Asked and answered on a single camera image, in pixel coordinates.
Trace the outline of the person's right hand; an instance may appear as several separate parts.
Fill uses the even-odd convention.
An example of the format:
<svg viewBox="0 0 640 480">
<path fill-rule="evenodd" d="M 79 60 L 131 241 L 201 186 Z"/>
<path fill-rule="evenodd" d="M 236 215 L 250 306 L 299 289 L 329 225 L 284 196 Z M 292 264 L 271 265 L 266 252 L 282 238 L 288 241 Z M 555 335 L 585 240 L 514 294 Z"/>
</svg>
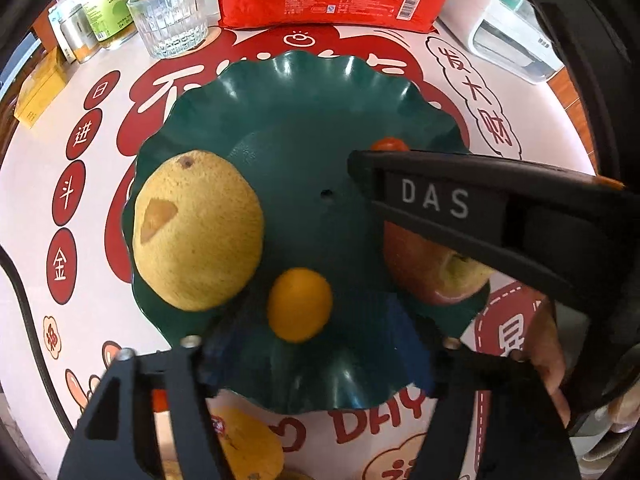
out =
<svg viewBox="0 0 640 480">
<path fill-rule="evenodd" d="M 563 426 L 567 427 L 570 407 L 561 391 L 566 364 L 555 323 L 554 305 L 549 299 L 542 300 L 538 306 L 528 326 L 523 350 L 544 383 Z"/>
</svg>

